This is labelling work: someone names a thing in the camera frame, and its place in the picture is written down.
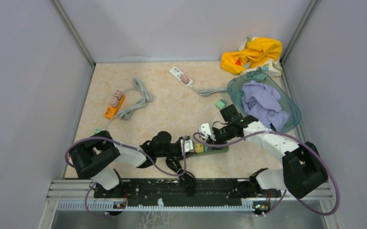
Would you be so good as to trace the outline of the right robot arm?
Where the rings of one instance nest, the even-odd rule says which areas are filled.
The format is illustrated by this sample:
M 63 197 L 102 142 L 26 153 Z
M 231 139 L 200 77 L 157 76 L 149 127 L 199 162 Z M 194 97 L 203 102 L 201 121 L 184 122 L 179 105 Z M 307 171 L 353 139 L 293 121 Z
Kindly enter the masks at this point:
M 328 180 L 327 171 L 310 152 L 316 151 L 314 144 L 301 144 L 284 137 L 257 118 L 243 116 L 233 104 L 223 108 L 220 114 L 225 125 L 212 128 L 212 143 L 222 145 L 234 138 L 244 138 L 258 144 L 282 164 L 282 169 L 262 168 L 250 176 L 250 192 L 254 196 L 261 197 L 269 189 L 280 189 L 302 199 Z

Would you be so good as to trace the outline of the pink plug on white strip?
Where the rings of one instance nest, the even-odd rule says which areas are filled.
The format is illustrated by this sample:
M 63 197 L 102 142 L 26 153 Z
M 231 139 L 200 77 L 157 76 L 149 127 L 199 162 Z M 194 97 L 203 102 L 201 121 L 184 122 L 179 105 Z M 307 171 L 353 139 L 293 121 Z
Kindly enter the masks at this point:
M 190 77 L 186 74 L 182 74 L 181 75 L 181 81 L 184 83 L 184 84 L 189 84 L 190 83 Z

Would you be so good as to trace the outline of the teal plastic basket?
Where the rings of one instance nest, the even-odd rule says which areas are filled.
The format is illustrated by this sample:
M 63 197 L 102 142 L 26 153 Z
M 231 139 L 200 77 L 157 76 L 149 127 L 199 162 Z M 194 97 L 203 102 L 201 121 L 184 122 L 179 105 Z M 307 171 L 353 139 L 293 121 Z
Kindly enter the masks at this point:
M 267 84 L 274 89 L 276 89 L 281 99 L 279 101 L 280 105 L 284 109 L 284 111 L 290 114 L 290 118 L 284 125 L 280 133 L 287 133 L 294 129 L 301 120 L 301 112 L 299 108 L 295 105 L 293 100 L 280 88 L 280 86 L 266 73 L 260 71 L 252 71 L 248 72 L 245 75 L 239 76 L 237 78 L 232 79 L 227 86 L 228 94 L 232 100 L 232 102 L 238 107 L 239 111 L 244 115 L 248 115 L 245 113 L 241 98 L 243 96 L 243 91 L 241 90 L 245 83 L 250 81 L 257 81 L 259 83 Z

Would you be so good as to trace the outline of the yellow cloth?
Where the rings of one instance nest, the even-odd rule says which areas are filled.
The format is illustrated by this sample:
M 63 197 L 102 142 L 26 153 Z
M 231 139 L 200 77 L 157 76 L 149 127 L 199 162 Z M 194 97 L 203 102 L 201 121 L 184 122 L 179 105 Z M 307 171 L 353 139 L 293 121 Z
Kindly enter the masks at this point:
M 221 69 L 244 75 L 252 71 L 261 71 L 270 76 L 282 74 L 279 62 L 283 45 L 279 40 L 266 37 L 248 38 L 237 51 L 222 54 Z

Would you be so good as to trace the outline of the pink plug lower orange strip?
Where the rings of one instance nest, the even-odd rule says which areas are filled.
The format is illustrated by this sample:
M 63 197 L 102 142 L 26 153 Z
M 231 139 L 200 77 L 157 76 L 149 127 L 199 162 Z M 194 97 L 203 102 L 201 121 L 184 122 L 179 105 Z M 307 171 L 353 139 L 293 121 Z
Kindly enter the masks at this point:
M 110 101 L 109 105 L 110 105 L 111 107 L 116 108 L 116 107 L 119 105 L 119 99 L 118 99 L 116 96 L 114 96 L 114 97 L 111 99 L 111 101 Z

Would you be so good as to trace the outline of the white power strip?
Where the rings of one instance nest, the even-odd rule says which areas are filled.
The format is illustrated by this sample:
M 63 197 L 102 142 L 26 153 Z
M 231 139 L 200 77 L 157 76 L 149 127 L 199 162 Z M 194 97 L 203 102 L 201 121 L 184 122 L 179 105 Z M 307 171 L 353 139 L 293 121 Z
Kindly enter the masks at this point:
M 176 79 L 178 79 L 181 83 L 183 83 L 182 81 L 181 81 L 181 75 L 182 74 L 185 74 L 184 72 L 182 72 L 179 68 L 177 68 L 177 67 L 172 67 L 171 69 L 169 69 L 169 74 L 172 76 L 172 77 L 174 77 L 174 78 L 176 78 Z M 193 84 L 193 80 L 190 78 L 190 83 L 189 84 L 184 84 L 185 86 L 187 86 L 187 87 L 191 87 L 192 86 L 192 84 Z

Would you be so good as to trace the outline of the yellow plug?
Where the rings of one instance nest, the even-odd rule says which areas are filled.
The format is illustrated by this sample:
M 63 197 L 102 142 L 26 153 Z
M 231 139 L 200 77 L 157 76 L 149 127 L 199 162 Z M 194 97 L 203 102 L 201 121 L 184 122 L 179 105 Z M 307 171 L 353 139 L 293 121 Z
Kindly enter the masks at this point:
M 194 145 L 194 152 L 196 154 L 203 153 L 205 151 L 205 147 L 202 144 L 195 144 Z

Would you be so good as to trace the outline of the orange power strip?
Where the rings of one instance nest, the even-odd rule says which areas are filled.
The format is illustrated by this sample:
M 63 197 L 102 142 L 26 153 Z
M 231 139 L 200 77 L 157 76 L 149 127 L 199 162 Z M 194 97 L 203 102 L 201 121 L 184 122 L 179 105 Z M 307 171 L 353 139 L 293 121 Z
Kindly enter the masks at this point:
M 116 108 L 111 107 L 110 105 L 108 105 L 108 107 L 105 110 L 104 117 L 108 120 L 113 118 L 120 111 L 120 109 L 121 109 L 121 107 L 122 107 L 122 105 L 125 101 L 125 98 L 126 98 L 126 96 L 123 95 L 121 100 L 119 100 L 119 105 Z

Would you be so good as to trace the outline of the purple cloth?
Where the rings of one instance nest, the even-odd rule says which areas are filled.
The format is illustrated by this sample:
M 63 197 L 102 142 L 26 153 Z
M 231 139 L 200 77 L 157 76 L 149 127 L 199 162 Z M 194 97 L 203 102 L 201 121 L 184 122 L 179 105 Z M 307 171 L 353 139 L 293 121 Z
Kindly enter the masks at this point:
M 241 90 L 243 91 L 241 101 L 245 113 L 257 118 L 267 128 L 281 131 L 290 114 L 280 105 L 279 92 L 267 84 L 254 80 L 245 83 Z

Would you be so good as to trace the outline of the green power strip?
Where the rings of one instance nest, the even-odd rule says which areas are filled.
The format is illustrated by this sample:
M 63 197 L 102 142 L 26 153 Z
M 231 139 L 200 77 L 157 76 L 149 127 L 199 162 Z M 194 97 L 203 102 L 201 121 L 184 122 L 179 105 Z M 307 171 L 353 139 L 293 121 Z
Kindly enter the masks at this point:
M 186 157 L 191 156 L 207 156 L 207 155 L 213 155 L 213 154 L 219 154 L 219 153 L 226 153 L 229 151 L 229 147 L 211 147 L 211 150 L 209 152 L 203 152 L 196 154 L 193 150 L 193 152 L 186 153 Z

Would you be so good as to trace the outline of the light green plug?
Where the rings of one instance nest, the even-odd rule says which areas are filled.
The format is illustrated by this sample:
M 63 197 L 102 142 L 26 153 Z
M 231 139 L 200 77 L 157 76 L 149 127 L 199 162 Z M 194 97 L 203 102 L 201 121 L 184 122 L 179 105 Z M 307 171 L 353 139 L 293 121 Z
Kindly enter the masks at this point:
M 216 103 L 215 106 L 217 109 L 222 110 L 227 106 L 227 102 L 223 99 L 219 99 Z

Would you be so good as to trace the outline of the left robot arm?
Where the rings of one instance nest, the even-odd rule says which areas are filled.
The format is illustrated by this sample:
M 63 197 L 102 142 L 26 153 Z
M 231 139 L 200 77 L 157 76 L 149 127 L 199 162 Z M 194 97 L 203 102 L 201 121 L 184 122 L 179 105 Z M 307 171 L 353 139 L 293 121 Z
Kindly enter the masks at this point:
M 186 159 L 193 149 L 194 143 L 188 136 L 173 143 L 171 134 L 166 131 L 160 131 L 151 140 L 134 147 L 114 140 L 108 131 L 103 130 L 69 146 L 64 158 L 67 165 L 76 170 L 79 179 L 96 182 L 116 198 L 123 194 L 124 184 L 120 175 L 110 168 L 111 163 L 147 168 L 155 166 L 161 157 Z

